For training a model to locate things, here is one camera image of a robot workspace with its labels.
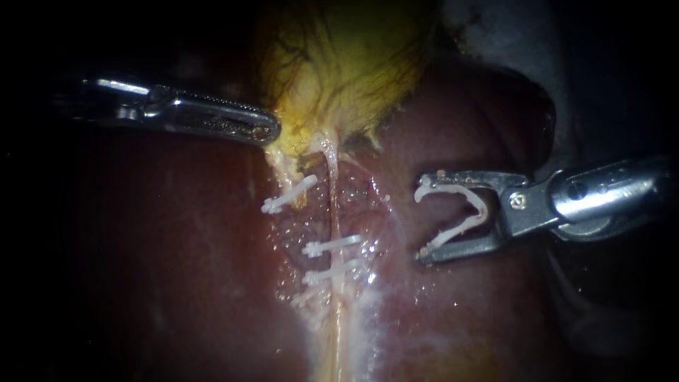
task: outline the white plastic clip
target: white plastic clip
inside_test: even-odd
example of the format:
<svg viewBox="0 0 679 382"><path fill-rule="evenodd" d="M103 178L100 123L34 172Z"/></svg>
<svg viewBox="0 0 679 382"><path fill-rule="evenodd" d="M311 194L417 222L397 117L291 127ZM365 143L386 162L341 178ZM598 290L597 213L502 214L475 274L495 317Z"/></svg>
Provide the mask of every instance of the white plastic clip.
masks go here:
<svg viewBox="0 0 679 382"><path fill-rule="evenodd" d="M290 191L284 193L283 195L275 198L271 197L267 198L264 201L264 205L262 206L262 213L271 215L278 214L279 212L283 211L282 209L283 204L292 202L293 200L295 200L295 197L297 197L297 195L312 188L317 182L318 178L316 177L316 175L309 175L308 177L302 179L302 181L298 185L296 185Z"/></svg>
<svg viewBox="0 0 679 382"><path fill-rule="evenodd" d="M331 250L333 248L340 248L346 245L356 244L361 242L361 235L351 235L346 238L341 238L333 241L328 241L326 243L321 243L320 241L310 241L302 248L302 254L307 255L307 257L319 257L323 254L324 250Z"/></svg>

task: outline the metal screw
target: metal screw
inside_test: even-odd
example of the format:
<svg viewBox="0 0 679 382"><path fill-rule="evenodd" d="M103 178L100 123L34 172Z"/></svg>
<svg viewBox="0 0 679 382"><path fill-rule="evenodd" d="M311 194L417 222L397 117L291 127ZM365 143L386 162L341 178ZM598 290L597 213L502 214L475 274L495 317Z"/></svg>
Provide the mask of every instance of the metal screw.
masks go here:
<svg viewBox="0 0 679 382"><path fill-rule="evenodd" d="M573 182L568 186L566 194L572 200L580 200L587 196L587 185L580 182Z"/></svg>
<svg viewBox="0 0 679 382"><path fill-rule="evenodd" d="M526 202L526 194L515 192L512 195L509 195L509 206L513 209L525 209Z"/></svg>

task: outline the dark background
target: dark background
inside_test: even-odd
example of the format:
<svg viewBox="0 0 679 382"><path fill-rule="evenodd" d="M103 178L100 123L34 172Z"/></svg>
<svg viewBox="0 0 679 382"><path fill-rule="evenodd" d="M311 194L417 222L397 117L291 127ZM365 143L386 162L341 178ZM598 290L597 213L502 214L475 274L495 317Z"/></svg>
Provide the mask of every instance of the dark background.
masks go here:
<svg viewBox="0 0 679 382"><path fill-rule="evenodd" d="M586 147L600 150L586 153L630 147L673 151L673 12L660 3L608 4L554 1L576 102L589 132ZM220 9L183 6L152 12L114 3L68 10L36 4L36 9L19 12L20 26L6 33L11 103L1 143L1 192L8 380L118 380L119 366L92 325L67 249L68 195L79 166L82 131L45 115L40 101L51 73L71 62L87 58L128 64L134 58L134 65L153 71L177 41L208 46L225 35L241 38L248 22L242 15L251 11L239 13L228 3ZM659 250L653 245L649 250ZM665 251L669 255L676 247ZM675 299L669 276L653 274L657 283L652 291L654 301L668 306ZM668 328L658 324L657 333ZM647 371L667 370L671 363L663 363L663 355L671 353L659 347Z"/></svg>

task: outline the metal instrument jaw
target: metal instrument jaw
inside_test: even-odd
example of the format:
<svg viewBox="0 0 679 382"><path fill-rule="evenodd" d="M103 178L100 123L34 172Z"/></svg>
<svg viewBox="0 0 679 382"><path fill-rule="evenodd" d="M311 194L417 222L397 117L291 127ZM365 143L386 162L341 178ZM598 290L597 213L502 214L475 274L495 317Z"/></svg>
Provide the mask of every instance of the metal instrument jaw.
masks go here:
<svg viewBox="0 0 679 382"><path fill-rule="evenodd" d="M147 84L128 75L65 81L52 97L57 112L101 126L155 129L264 145L280 134L276 118L251 105Z"/></svg>
<svg viewBox="0 0 679 382"><path fill-rule="evenodd" d="M492 252L536 231L548 230L564 241L576 242L618 236L676 207L678 189L673 162L666 156L558 170L540 183L512 173L445 170L423 173L417 183L432 188L486 188L495 191L499 200L488 234L415 253L415 260L424 264Z"/></svg>

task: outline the clip applier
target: clip applier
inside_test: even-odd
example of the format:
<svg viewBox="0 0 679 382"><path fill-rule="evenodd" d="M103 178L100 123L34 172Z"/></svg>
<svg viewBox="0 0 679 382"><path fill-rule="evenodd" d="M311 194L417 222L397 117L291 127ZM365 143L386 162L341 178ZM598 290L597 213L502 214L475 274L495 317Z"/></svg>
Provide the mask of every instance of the clip applier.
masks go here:
<svg viewBox="0 0 679 382"><path fill-rule="evenodd" d="M488 253L540 230L576 242L618 236L656 220L667 208L676 207L678 190L674 163L667 156L627 158L558 170L540 183L513 173L438 170L423 173L417 184L416 201L418 195L421 199L432 192L450 192L446 190L450 187L469 191L490 189L499 200L499 211L488 234L468 239L456 237L452 241L444 236L445 243L434 239L414 254L415 260L423 264ZM474 207L483 209L473 199L468 196ZM449 236L462 235L465 229Z"/></svg>

